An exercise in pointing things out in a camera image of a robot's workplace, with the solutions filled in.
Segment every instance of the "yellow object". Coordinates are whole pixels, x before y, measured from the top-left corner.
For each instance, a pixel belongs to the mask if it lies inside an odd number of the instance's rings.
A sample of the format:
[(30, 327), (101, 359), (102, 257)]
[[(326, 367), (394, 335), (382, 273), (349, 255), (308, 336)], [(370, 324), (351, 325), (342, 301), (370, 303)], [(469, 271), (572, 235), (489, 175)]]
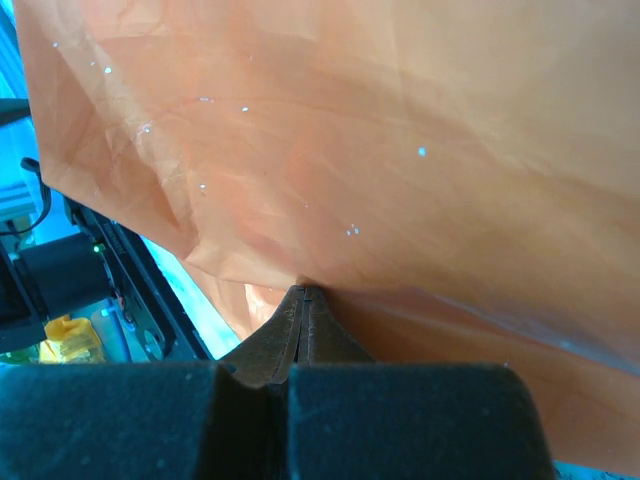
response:
[(44, 327), (47, 340), (40, 343), (41, 363), (104, 362), (102, 342), (86, 318), (69, 315), (51, 320)]

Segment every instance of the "black cylinder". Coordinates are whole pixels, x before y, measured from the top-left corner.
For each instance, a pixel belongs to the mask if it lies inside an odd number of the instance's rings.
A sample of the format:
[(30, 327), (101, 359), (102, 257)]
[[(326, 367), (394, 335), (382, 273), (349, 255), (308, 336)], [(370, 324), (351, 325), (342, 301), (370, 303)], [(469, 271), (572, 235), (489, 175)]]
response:
[(48, 319), (111, 295), (102, 255), (82, 233), (23, 250), (14, 265), (36, 307)]

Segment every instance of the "orange plastic bag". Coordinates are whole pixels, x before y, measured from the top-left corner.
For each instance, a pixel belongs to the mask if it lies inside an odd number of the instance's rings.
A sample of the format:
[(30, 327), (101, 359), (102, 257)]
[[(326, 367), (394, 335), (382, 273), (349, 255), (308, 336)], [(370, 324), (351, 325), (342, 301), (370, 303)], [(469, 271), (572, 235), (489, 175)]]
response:
[(509, 363), (557, 458), (640, 473), (640, 4), (15, 7), (45, 180), (236, 331), (247, 285), (323, 285), (379, 357)]

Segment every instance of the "wire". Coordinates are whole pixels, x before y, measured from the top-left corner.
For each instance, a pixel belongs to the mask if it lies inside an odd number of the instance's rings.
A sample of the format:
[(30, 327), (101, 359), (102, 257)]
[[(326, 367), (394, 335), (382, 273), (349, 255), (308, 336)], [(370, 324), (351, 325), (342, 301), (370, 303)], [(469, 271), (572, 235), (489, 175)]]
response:
[(24, 168), (28, 172), (35, 173), (38, 177), (38, 182), (40, 183), (40, 196), (42, 197), (42, 212), (40, 212), (40, 216), (37, 218), (33, 224), (23, 230), (12, 230), (10, 232), (0, 232), (0, 237), (4, 236), (16, 236), (22, 235), (23, 233), (30, 232), (38, 225), (42, 223), (42, 221), (49, 215), (51, 211), (51, 189), (47, 187), (42, 181), (42, 175), (40, 174), (40, 164), (34, 160), (33, 158), (25, 157), (20, 162), (20, 166)]

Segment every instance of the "orange plastic sheet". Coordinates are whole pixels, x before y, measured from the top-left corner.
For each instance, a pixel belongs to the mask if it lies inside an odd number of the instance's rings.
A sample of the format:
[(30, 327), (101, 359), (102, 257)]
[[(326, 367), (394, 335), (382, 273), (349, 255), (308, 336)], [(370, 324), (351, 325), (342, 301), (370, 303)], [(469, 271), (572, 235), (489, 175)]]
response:
[(640, 474), (640, 3), (15, 8), (45, 180), (241, 336), (320, 284), (380, 358), (508, 363), (558, 459)]

